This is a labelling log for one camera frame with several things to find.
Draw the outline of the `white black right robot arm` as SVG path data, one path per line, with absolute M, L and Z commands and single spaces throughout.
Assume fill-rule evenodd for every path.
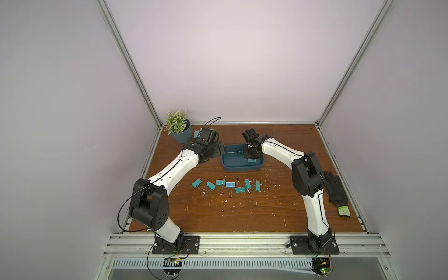
M 254 129 L 243 134 L 247 142 L 243 153 L 247 159 L 271 156 L 285 164 L 292 172 L 292 185 L 302 196 L 307 214 L 308 248 L 315 254 L 338 254 L 336 234 L 331 229 L 324 209 L 324 179 L 319 160 L 313 152 L 300 152 Z

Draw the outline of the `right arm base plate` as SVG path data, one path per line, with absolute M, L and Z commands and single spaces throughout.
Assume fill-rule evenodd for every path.
M 293 254 L 340 254 L 336 239 L 332 236 L 290 236 L 287 248 Z

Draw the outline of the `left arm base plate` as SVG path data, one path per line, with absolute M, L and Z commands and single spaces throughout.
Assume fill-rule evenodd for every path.
M 194 235 L 181 235 L 174 243 L 170 243 L 158 237 L 155 240 L 155 244 L 152 248 L 152 254 L 198 254 L 200 248 L 199 236 Z

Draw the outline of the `blue binder clip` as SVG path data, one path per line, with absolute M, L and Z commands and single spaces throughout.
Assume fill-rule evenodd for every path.
M 236 183 L 235 182 L 226 182 L 225 186 L 226 186 L 226 189 L 228 190 L 228 197 L 232 198 L 233 190 L 236 188 Z

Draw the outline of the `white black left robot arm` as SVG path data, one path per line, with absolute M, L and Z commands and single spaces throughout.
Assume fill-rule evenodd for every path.
M 134 184 L 129 216 L 152 230 L 164 245 L 178 252 L 184 232 L 170 218 L 169 196 L 180 180 L 193 168 L 225 153 L 219 133 L 203 128 L 195 140 L 186 143 L 180 153 L 162 171 Z

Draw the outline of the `teal plastic storage box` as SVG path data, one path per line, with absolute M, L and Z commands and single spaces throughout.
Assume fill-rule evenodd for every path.
M 243 148 L 246 144 L 234 144 L 224 147 L 225 154 L 221 156 L 223 167 L 228 172 L 249 172 L 259 170 L 264 164 L 264 157 L 257 159 L 257 163 L 249 163 L 244 157 Z

